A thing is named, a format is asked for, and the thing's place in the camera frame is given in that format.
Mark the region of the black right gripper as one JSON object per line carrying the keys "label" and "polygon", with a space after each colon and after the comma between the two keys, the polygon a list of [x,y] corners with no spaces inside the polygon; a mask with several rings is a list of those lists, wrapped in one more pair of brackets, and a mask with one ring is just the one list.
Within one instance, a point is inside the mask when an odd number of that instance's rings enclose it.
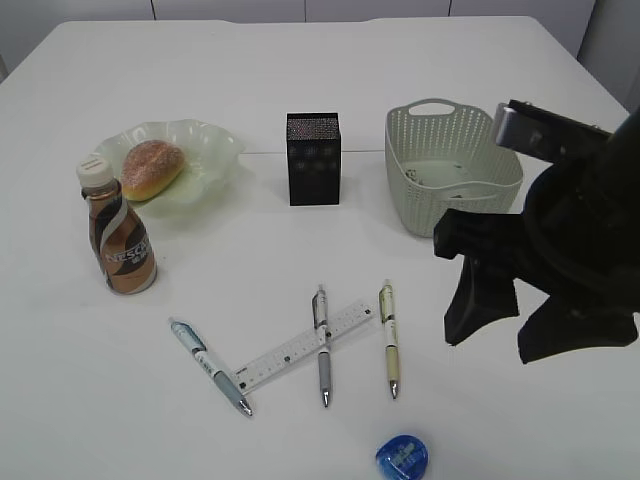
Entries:
{"label": "black right gripper", "polygon": [[639,338],[639,115],[630,114],[587,158],[549,163],[531,184],[520,214],[449,209],[434,229],[434,253],[466,255],[444,316],[445,340],[458,345],[481,328],[517,317],[508,269],[530,254],[559,287],[583,289],[606,305],[549,297],[518,333],[524,364],[575,350],[626,347]]}

